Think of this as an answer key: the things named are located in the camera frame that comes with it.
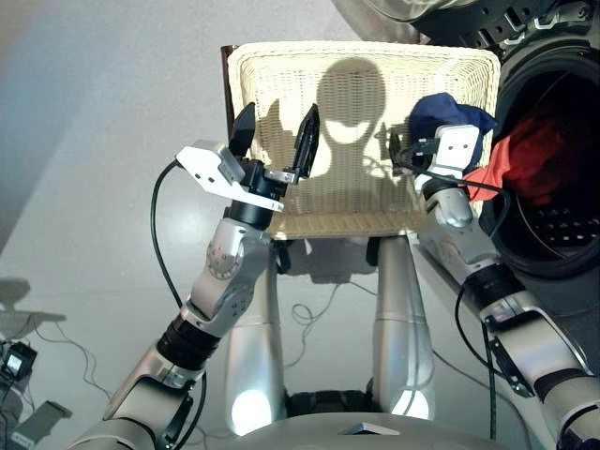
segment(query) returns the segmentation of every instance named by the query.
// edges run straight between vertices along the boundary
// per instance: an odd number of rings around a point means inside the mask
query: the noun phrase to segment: white light
[[[232,406],[233,432],[244,436],[273,422],[269,400],[261,391],[241,393]]]
[[[419,391],[404,391],[392,410],[392,414],[429,419],[428,400]]]

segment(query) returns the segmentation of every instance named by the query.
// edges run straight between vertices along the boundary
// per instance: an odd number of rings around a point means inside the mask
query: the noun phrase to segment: washing machine drum
[[[504,180],[513,201],[495,244],[535,278],[570,278],[598,264],[598,3],[480,0],[413,23],[434,44],[487,48],[501,59],[494,143],[511,135],[525,143],[513,148],[526,154],[511,150],[511,167],[515,155],[530,178]],[[502,206],[500,198],[485,203],[484,229]]]

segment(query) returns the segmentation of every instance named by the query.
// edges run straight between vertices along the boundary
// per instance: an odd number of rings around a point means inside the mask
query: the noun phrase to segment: wire
[[[551,246],[546,244],[544,242],[544,240],[537,234],[537,232],[535,232],[533,230],[532,225],[529,223],[529,220],[527,220],[527,218],[525,217],[525,213],[523,212],[523,207],[521,206],[521,200],[519,199],[518,196],[516,196],[516,200],[517,200],[518,213],[521,215],[521,218],[523,219],[523,223],[525,223],[527,230],[529,230],[529,233],[535,238],[537,243],[539,245],[541,245],[543,248],[545,248],[547,251],[552,253],[554,256],[561,258],[561,259],[566,258],[566,255],[562,254],[560,251],[555,250],[554,248],[552,248]]]
[[[552,82],[552,84],[542,93],[540,98],[537,99],[537,101],[533,104],[532,108],[530,109],[530,112],[535,111],[535,108],[538,107],[538,105],[542,102],[542,100],[544,100],[544,98],[546,98],[546,96],[552,91],[552,89],[554,89],[556,85],[560,83],[563,80],[563,78],[569,75],[570,73],[570,70],[566,70],[559,78]]]
[[[366,287],[361,286],[360,284],[355,283],[354,281],[350,281],[349,284],[352,284],[354,287],[361,289],[361,290],[365,291],[366,293],[370,293],[371,295],[377,296],[376,292],[372,291],[371,289],[367,289]]]
[[[498,216],[498,221],[496,222],[496,226],[494,226],[493,230],[489,234],[489,237],[494,237],[496,235],[496,233],[498,232],[498,230],[504,223],[504,220],[508,216],[508,212],[510,210],[511,198],[510,198],[510,193],[506,189],[502,189],[501,187],[495,187],[492,185],[487,185],[485,183],[478,183],[476,181],[462,180],[462,179],[459,180],[459,179],[455,178],[454,176],[440,175],[439,173],[426,171],[424,169],[413,166],[412,164],[409,164],[406,162],[402,162],[402,163],[400,163],[400,165],[402,167],[405,167],[405,168],[413,171],[414,173],[427,175],[427,176],[430,176],[431,178],[437,178],[438,180],[443,180],[445,182],[452,183],[457,186],[459,186],[459,185],[472,186],[474,188],[492,190],[492,191],[498,192],[500,195],[502,195],[502,198],[504,200],[504,205],[502,206],[502,211],[501,211],[500,215]]]
[[[181,450],[183,448],[183,446],[186,444],[186,442],[188,441],[189,437],[191,436],[191,433],[194,432],[194,428],[198,425],[198,421],[200,420],[200,415],[203,413],[205,401],[206,401],[206,370],[202,374],[202,392],[200,394],[200,402],[198,403],[198,408],[196,409],[196,413],[194,414],[193,419],[191,419],[191,422],[189,424],[189,427],[187,428],[186,434],[184,434],[183,438],[181,438],[181,441],[179,441],[179,444],[177,444],[173,450]]]
[[[27,395],[29,396],[29,404],[33,411],[36,410],[36,402],[34,401],[34,396],[31,394],[31,385],[29,384],[29,380],[27,381],[27,387],[25,388]]]
[[[100,386],[94,379],[94,372],[96,371],[96,365],[97,365],[97,360],[96,360],[96,357],[94,356],[94,354],[92,352],[90,352],[89,350],[87,350],[83,345],[78,344],[71,338],[67,337],[67,335],[65,335],[65,333],[63,332],[62,328],[58,325],[58,323],[55,323],[55,325],[58,328],[61,335],[63,335],[63,338],[65,338],[65,340],[49,339],[47,337],[42,336],[41,333],[39,333],[38,324],[36,323],[36,321],[34,321],[34,331],[36,332],[36,334],[39,336],[40,339],[42,339],[46,342],[50,342],[51,344],[69,344],[69,345],[73,345],[73,346],[77,347],[79,350],[81,350],[83,353],[83,357],[85,358],[85,371],[84,371],[83,377],[82,377],[83,382],[86,384],[89,384],[90,386],[93,386],[97,390],[101,391],[106,396],[106,398],[110,401],[112,394],[109,391],[107,391],[106,389],[104,389],[102,386]],[[88,380],[86,378],[88,370],[91,371],[90,380]]]
[[[489,379],[489,438],[496,441],[496,377],[491,361],[491,349],[489,348],[489,336],[486,325],[481,323],[481,331],[484,335],[486,346],[487,375]]]
[[[202,447],[204,448],[204,450],[208,450],[208,442],[207,441],[209,438],[217,439],[219,441],[224,441],[224,440],[230,439],[234,436],[234,434],[231,433],[229,430],[226,431],[227,434],[225,434],[225,435],[218,435],[215,433],[209,433],[204,428],[202,428],[200,425],[197,425],[196,429],[201,432],[202,437],[200,438],[199,441],[187,442],[186,443],[187,446],[195,446],[195,445],[202,444]]]
[[[445,359],[443,356],[441,356],[438,352],[436,352],[435,350],[433,350],[433,354],[440,360],[442,361],[444,364],[446,364],[449,368],[451,368],[452,370],[454,370],[455,372],[459,373],[460,375],[462,375],[463,377],[471,380],[473,383],[478,384],[479,386],[485,388],[485,389],[489,389],[489,386],[486,385],[484,382],[480,382],[479,380],[477,380],[473,375],[470,375],[469,373],[461,370],[460,368],[454,366],[452,363],[450,363],[447,359]],[[515,406],[515,404],[510,400],[510,398],[508,398],[507,396],[505,396],[504,394],[501,393],[496,393],[496,395],[501,398],[502,400],[504,400],[508,406],[511,407],[511,409],[513,410],[513,412],[515,413],[515,415],[518,418],[518,421],[521,425],[521,429],[523,431],[523,436],[525,437],[525,445],[527,446],[527,450],[533,450],[533,444],[532,444],[532,436],[530,435],[529,429],[527,427],[527,424],[525,423],[525,419],[523,418],[523,416],[521,415],[520,411],[518,410],[518,408]]]
[[[164,260],[162,259],[162,254],[160,253],[160,247],[158,246],[157,239],[157,199],[158,192],[160,191],[160,185],[162,181],[165,179],[167,174],[173,170],[175,167],[178,167],[179,163],[176,159],[171,161],[167,167],[165,167],[160,175],[157,178],[157,181],[154,184],[154,189],[152,190],[152,201],[150,202],[150,234],[152,235],[152,247],[154,248],[154,252],[157,255],[158,265],[160,266],[160,271],[162,272],[162,276],[164,276],[165,281],[167,281],[167,285],[169,286],[169,290],[173,298],[175,299],[175,303],[178,307],[182,306],[181,297],[177,290],[175,289],[175,285],[171,280],[171,276],[167,271],[167,266],[165,265]]]
[[[504,375],[498,369],[496,369],[494,366],[488,364],[486,362],[486,360],[484,358],[482,358],[481,355],[473,348],[473,345],[471,345],[471,342],[469,342],[469,340],[467,339],[467,336],[465,335],[464,330],[462,329],[462,325],[460,324],[459,312],[460,312],[460,302],[462,300],[464,293],[465,293],[465,288],[464,288],[464,286],[461,286],[460,291],[458,292],[457,302],[454,305],[454,320],[457,323],[458,333],[460,334],[462,341],[465,343],[465,345],[467,346],[469,351],[471,351],[472,355],[475,358],[477,358],[477,361],[479,361],[481,364],[483,364],[486,368],[493,370],[493,373],[495,373],[496,375],[503,377]]]
[[[300,326],[304,326],[300,337],[300,341],[302,343],[302,350],[300,351],[300,354],[296,357],[296,359],[294,359],[290,364],[286,364],[283,368],[293,368],[302,360],[305,353],[307,352],[307,337],[312,331],[312,327],[323,316],[323,314],[327,312],[327,309],[331,307],[334,297],[336,296],[336,291],[339,289],[340,286],[341,284],[337,284],[333,291],[331,291],[331,295],[329,296],[329,301],[327,302],[327,305],[325,305],[325,307],[318,314],[313,314],[312,310],[303,303],[295,303],[292,306],[293,320]],[[303,316],[302,314],[300,314],[298,312],[298,310],[300,309],[303,309],[307,313],[307,315]]]
[[[2,420],[4,421],[4,432],[2,433],[4,436],[4,448],[8,448],[8,419],[4,415],[3,411],[0,411],[0,416],[2,417]]]

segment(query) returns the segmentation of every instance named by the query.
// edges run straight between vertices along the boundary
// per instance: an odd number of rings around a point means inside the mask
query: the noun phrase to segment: black cable
[[[481,323],[481,331],[484,335],[484,344],[486,346],[487,375],[489,377],[489,438],[492,441],[496,441],[496,377],[494,376],[491,361],[488,329],[484,323]]]
[[[186,442],[188,441],[189,437],[191,436],[191,433],[194,432],[194,428],[196,428],[196,426],[198,425],[198,421],[200,420],[200,415],[203,412],[205,401],[206,401],[206,370],[202,374],[202,392],[200,394],[200,402],[198,403],[198,408],[196,409],[196,413],[194,414],[193,419],[191,419],[191,422],[189,423],[189,427],[187,428],[186,434],[184,434],[183,438],[181,438],[181,441],[179,441],[179,444],[177,444],[173,450],[181,450],[183,448],[183,446],[186,444]]]
[[[158,265],[160,266],[160,271],[162,272],[162,276],[164,276],[165,281],[167,281],[167,285],[169,286],[169,290],[173,298],[175,299],[175,303],[178,307],[182,306],[181,297],[177,290],[175,289],[175,285],[171,280],[171,276],[167,271],[167,266],[162,259],[162,254],[160,253],[160,248],[158,247],[158,239],[157,239],[157,199],[158,192],[160,191],[160,185],[162,181],[165,179],[167,174],[173,170],[175,167],[179,167],[179,162],[176,159],[171,161],[167,167],[165,167],[160,175],[157,178],[157,181],[154,184],[154,189],[152,190],[152,201],[150,202],[150,233],[152,235],[152,247],[154,248],[154,252],[157,255]]]
[[[4,420],[4,432],[2,433],[4,435],[4,448],[8,448],[8,419],[3,411],[0,411],[0,416]]]
[[[450,363],[447,359],[445,359],[443,356],[441,356],[435,350],[433,350],[433,354],[435,354],[436,357],[440,361],[442,361],[444,364],[446,364],[449,368],[451,368],[452,370],[454,370],[456,373],[459,373],[463,377],[471,380],[473,383],[478,384],[479,386],[481,386],[481,387],[489,390],[489,386],[486,385],[484,382],[480,382],[473,375],[470,375],[467,372],[465,372],[465,371],[459,369],[458,367],[454,366],[452,363]],[[500,392],[497,392],[496,396],[498,396],[499,398],[501,398],[502,400],[504,400],[506,402],[506,404],[508,406],[510,406],[510,408],[513,410],[513,412],[517,416],[518,422],[521,425],[521,429],[523,431],[523,437],[525,438],[525,446],[527,447],[527,450],[533,450],[532,437],[530,435],[530,432],[529,432],[529,430],[527,428],[527,424],[525,423],[525,419],[523,418],[523,415],[521,414],[521,412],[518,410],[518,408],[515,406],[515,404],[511,401],[511,399],[508,398],[507,396],[501,394]]]
[[[462,338],[462,341],[465,343],[467,348],[471,351],[472,355],[475,358],[477,358],[477,361],[479,361],[481,364],[483,364],[486,368],[493,370],[493,373],[495,373],[496,375],[503,377],[504,375],[498,369],[496,369],[494,366],[491,366],[490,364],[488,364],[486,362],[486,360],[484,358],[482,358],[481,355],[473,348],[473,345],[471,345],[471,342],[469,342],[469,340],[467,339],[467,335],[465,335],[465,332],[462,329],[462,325],[460,324],[459,311],[460,311],[460,302],[462,300],[464,293],[465,293],[465,288],[464,288],[464,286],[462,286],[460,288],[460,291],[458,292],[457,302],[454,305],[454,320],[457,323],[458,333],[460,334],[460,337]]]
[[[424,169],[421,169],[419,167],[413,166],[412,164],[405,163],[405,162],[402,162],[400,165],[401,165],[401,167],[405,167],[405,168],[413,171],[414,173],[419,173],[422,175],[430,176],[431,178],[437,178],[438,180],[443,180],[448,183],[453,183],[457,186],[459,186],[459,185],[472,186],[474,188],[492,190],[492,191],[498,192],[500,195],[502,195],[502,198],[504,200],[504,205],[502,206],[502,211],[501,211],[500,215],[498,216],[498,221],[496,222],[496,226],[493,228],[493,230],[489,234],[489,237],[494,237],[494,235],[496,235],[496,233],[498,232],[498,230],[504,223],[504,220],[508,216],[508,212],[510,210],[511,198],[510,198],[510,193],[506,189],[502,189],[501,187],[495,187],[492,185],[487,185],[486,183],[478,183],[476,181],[469,181],[469,180],[462,180],[462,179],[459,180],[459,179],[455,178],[454,176],[440,175],[439,173],[426,171]]]

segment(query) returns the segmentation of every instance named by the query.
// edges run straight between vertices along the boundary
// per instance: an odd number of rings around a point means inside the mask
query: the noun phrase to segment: blue cloth
[[[472,159],[463,173],[473,170],[483,152],[484,135],[498,124],[484,110],[471,105],[459,105],[446,93],[426,96],[416,102],[409,117],[411,141],[432,139],[435,130],[442,125],[473,125],[479,128],[479,138],[472,153]]]

